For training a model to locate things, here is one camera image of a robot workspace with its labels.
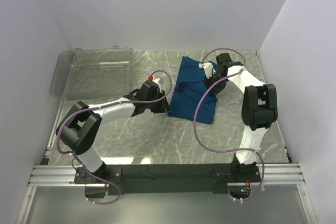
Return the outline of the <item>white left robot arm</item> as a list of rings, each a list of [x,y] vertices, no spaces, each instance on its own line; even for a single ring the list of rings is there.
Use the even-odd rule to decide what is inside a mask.
[[[147,109],[154,114],[170,112],[161,82],[160,78],[148,79],[139,89],[114,101],[112,106],[76,102],[62,120],[56,134],[87,169],[86,176],[91,182],[108,179],[106,164],[93,147],[100,125],[137,116]]]

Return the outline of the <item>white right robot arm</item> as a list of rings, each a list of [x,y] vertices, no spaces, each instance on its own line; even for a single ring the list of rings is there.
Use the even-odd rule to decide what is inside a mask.
[[[216,57],[217,67],[211,62],[201,62],[199,68],[205,72],[204,84],[209,95],[214,97],[233,83],[243,94],[241,119],[244,132],[239,150],[234,154],[230,175],[241,182],[257,171],[257,154],[261,142],[278,117],[277,91],[273,84],[265,84],[246,70],[243,63],[232,61],[228,53]]]

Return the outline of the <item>blue printed t-shirt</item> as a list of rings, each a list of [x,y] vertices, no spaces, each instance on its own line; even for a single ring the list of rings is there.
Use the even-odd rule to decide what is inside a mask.
[[[178,72],[176,85],[171,98],[171,112],[168,116],[187,119],[194,119],[195,110],[202,96],[207,91],[203,79],[204,71],[200,70],[199,62],[189,57],[182,57]],[[207,95],[202,102],[197,122],[212,124],[214,122],[217,98]]]

